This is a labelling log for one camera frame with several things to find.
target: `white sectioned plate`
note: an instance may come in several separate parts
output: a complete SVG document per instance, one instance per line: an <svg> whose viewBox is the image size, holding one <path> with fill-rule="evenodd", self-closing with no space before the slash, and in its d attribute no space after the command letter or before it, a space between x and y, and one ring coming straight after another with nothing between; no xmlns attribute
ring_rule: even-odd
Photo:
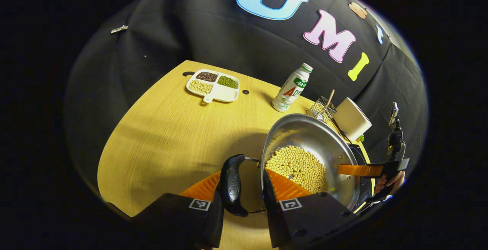
<svg viewBox="0 0 488 250"><path fill-rule="evenodd" d="M208 82L207 80L200 80L197 78L197 76L202 72L208 72L208 73L216 74L217 78L214 82ZM235 82L237 82L237 89L218 84L217 83L218 79L221 76L226 76L228 78L231 78ZM198 80L199 82L212 85L212 90L210 91L210 93L208 95L205 95L203 93L191 90L189 85L193 80ZM216 71L212 71L212 70L207 70L207 69L200 69L200 70L196 71L195 74L193 74L193 76L191 76L190 79L188 80L188 82L186 83L186 88L188 89L188 91L192 92L195 95L203 96L204 102L206 102L206 103L211 103L214 99L216 101L220 101L220 102L233 102L237 99L237 97L239 97L239 88L240 87L241 87L241 83L239 82L239 80L237 78L235 78L231 75L227 75L224 73L220 73L220 72L216 72Z"/></svg>

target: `black fabric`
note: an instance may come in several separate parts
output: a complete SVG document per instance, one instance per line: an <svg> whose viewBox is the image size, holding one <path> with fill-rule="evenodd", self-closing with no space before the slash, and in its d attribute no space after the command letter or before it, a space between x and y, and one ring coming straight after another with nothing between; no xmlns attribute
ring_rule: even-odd
<svg viewBox="0 0 488 250"><path fill-rule="evenodd" d="M285 0L263 0L280 8ZM68 82L64 109L71 156L81 175L96 187L103 147L118 121L157 80L185 59L236 71L280 86L301 63L314 68L302 95L317 99L335 89L334 104L353 99L372 127L364 145L372 161L385 158L391 103L400 107L410 166L415 164L427 127L427 97L418 66L398 48L376 38L371 16L348 8L354 0L309 0L284 21L254 16L236 0L137 0L99 28L78 57ZM337 63L303 38L332 14L337 32L356 37ZM128 29L110 35L110 31ZM369 64L353 82L347 72L365 52Z"/></svg>

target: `human hand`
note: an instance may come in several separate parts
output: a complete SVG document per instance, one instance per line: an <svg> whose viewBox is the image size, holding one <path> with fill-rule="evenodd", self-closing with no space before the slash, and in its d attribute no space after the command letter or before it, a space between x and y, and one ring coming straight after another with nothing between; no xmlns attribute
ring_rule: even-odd
<svg viewBox="0 0 488 250"><path fill-rule="evenodd" d="M381 179L377 182L376 186L374 187L374 193L377 194L381 191L381 189L385 188L385 186L390 186L393 183L395 183L393 185L392 191L390 191L389 193L390 195L392 195L395 193L398 187L400 187L401 184L403 184L404 180L405 180L405 171L398 172L398 174L395 177L393 177L391 180L389 180L388 183L387 183L387 175L383 174Z"/></svg>

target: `white paper cup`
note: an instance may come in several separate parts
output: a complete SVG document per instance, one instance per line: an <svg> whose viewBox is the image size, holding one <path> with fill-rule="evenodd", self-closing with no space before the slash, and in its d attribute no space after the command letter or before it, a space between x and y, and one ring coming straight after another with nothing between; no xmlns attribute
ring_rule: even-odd
<svg viewBox="0 0 488 250"><path fill-rule="evenodd" d="M351 99L344 99L336 109L334 120L351 141L358 139L371 127L371 122Z"/></svg>

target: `metal pot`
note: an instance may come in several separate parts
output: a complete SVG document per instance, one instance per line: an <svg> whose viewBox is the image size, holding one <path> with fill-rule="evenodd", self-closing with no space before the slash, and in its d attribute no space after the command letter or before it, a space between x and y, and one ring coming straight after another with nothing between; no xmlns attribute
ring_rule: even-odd
<svg viewBox="0 0 488 250"><path fill-rule="evenodd" d="M310 151L325 166L324 175L329 184L328 194L344 207L352 210L360 193L360 177L337 173L340 164L357 165L356 159L345 141L324 122L304 114L290 114L280 118L268 132L261 160L243 154L235 155L225 161L220 177L220 193L223 206L230 213L246 217L249 212L240 202L241 181L239 166L244 160L260 163L261 189L265 203L270 182L265 171L266 161L272 153L284 146L299 146Z"/></svg>

